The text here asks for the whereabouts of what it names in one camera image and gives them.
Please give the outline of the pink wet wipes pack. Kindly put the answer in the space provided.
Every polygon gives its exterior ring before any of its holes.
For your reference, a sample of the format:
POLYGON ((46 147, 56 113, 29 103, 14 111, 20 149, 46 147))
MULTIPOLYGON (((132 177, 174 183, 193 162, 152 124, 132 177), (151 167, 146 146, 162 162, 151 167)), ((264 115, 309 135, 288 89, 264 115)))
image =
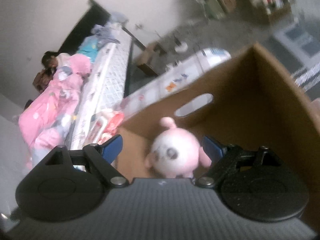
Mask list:
POLYGON ((124 120, 124 113, 120 111, 100 112, 85 140, 87 144, 99 144, 107 142, 117 132, 118 127, 124 120))

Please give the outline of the pink grey duvet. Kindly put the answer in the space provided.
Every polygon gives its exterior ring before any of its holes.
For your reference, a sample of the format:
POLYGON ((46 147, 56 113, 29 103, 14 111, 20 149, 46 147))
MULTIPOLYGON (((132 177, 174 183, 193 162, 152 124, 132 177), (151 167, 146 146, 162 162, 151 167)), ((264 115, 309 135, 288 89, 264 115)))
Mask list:
POLYGON ((65 64, 57 67, 48 87, 20 115, 18 125, 29 148, 31 168, 55 146, 65 142, 91 67, 87 56, 70 56, 65 64))

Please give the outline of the brown cardboard box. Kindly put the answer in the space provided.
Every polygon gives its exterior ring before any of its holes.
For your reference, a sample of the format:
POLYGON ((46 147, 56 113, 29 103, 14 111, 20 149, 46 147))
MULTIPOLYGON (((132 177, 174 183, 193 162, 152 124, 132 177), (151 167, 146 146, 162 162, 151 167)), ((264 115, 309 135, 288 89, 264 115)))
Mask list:
POLYGON ((307 184, 303 219, 319 229, 319 111, 285 67, 260 44, 215 66, 193 56, 133 94, 122 104, 123 151, 117 168, 127 179, 151 178, 144 165, 162 117, 198 139, 209 135, 247 150, 267 146, 307 184))

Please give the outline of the cardboard boxes in corner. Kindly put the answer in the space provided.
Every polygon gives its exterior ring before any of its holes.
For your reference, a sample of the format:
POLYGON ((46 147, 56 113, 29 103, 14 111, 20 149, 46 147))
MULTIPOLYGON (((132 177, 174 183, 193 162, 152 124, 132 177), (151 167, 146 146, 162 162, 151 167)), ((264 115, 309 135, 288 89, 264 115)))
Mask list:
POLYGON ((221 20, 236 9, 236 0, 203 0, 208 19, 221 20))

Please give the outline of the pink round plush doll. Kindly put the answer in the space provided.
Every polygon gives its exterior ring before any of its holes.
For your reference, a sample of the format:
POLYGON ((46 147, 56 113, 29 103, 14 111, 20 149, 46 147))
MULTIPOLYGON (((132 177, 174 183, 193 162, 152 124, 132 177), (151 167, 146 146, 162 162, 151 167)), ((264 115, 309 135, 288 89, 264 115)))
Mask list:
POLYGON ((177 127, 171 117, 163 117, 159 123, 165 131, 154 139, 145 158, 146 168, 153 168, 165 178, 193 178, 200 164, 210 167, 212 161, 193 133, 177 127))

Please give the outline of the black headboard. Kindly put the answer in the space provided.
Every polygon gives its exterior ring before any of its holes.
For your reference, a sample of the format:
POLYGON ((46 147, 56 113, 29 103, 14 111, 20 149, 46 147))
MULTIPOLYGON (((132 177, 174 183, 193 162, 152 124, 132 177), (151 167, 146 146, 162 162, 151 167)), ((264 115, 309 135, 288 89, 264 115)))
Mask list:
POLYGON ((88 0, 88 3, 89 9, 66 37, 58 50, 59 53, 75 54, 84 39, 92 35, 91 30, 94 26, 105 25, 110 19, 111 14, 95 0, 88 0))

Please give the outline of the person lying in bed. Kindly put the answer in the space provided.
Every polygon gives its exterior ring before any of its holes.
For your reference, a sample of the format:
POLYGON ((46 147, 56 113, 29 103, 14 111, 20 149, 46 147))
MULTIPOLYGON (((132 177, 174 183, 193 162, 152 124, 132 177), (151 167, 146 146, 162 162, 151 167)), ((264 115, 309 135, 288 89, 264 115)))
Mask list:
POLYGON ((58 53, 55 51, 45 52, 41 60, 44 66, 44 73, 48 76, 53 75, 57 68, 68 65, 70 57, 67 53, 58 53))

